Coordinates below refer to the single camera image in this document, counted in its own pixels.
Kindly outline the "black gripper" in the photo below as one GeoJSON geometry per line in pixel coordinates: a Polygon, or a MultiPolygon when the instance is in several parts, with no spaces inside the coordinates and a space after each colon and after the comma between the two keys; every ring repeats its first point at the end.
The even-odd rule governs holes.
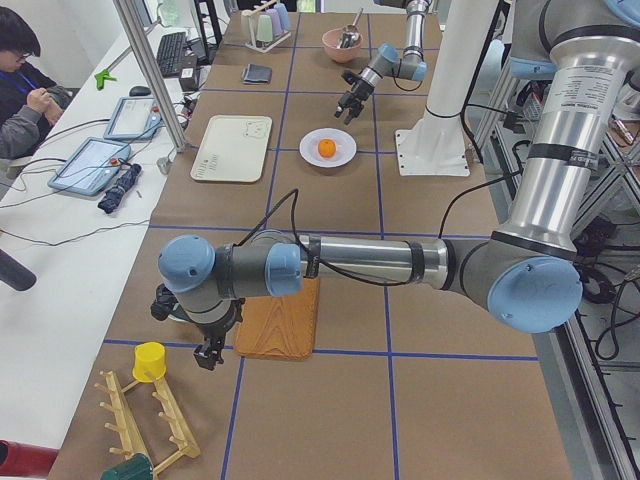
{"type": "Polygon", "coordinates": [[[344,112],[347,112],[347,116],[343,120],[345,125],[349,125],[354,119],[359,117],[363,110],[364,102],[374,91],[374,87],[362,77],[350,86],[351,89],[345,92],[339,99],[338,106],[334,113],[336,118],[341,118],[344,112]]]}
{"type": "Polygon", "coordinates": [[[206,313],[203,323],[198,324],[204,338],[209,340],[213,347],[211,348],[208,343],[196,347],[193,355],[199,367],[212,369],[213,365],[224,363],[223,351],[226,345],[226,335],[236,323],[243,321],[244,304],[244,299],[223,300],[218,306],[206,313]]]}

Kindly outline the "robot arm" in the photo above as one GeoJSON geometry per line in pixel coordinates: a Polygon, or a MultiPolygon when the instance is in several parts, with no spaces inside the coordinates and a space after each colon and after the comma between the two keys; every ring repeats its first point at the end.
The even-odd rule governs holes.
{"type": "Polygon", "coordinates": [[[376,1],[376,4],[405,11],[405,44],[399,53],[393,45],[382,43],[358,72],[345,69],[341,73],[349,89],[339,98],[334,116],[340,118],[345,114],[345,125],[360,116],[365,102],[384,78],[391,78],[395,86],[405,93],[418,90],[426,78],[428,66],[424,59],[423,40],[432,1],[376,1]]]}
{"type": "Polygon", "coordinates": [[[619,93],[639,68],[639,5],[518,1],[512,12],[513,75],[542,77],[550,87],[507,219],[486,240],[355,240],[264,224],[218,247],[178,236],[159,254],[163,281],[151,313],[201,331],[194,356],[202,368],[222,363],[247,299],[296,294],[327,272],[380,287],[454,292],[525,333],[570,318],[583,292],[570,234],[619,93]]]}

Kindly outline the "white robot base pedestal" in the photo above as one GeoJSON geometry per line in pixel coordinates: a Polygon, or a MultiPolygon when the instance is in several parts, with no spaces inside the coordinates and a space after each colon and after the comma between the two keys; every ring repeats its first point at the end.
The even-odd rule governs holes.
{"type": "Polygon", "coordinates": [[[396,132],[402,176],[469,175],[462,110],[497,5],[488,0],[451,3],[424,115],[412,129],[396,132]]]}

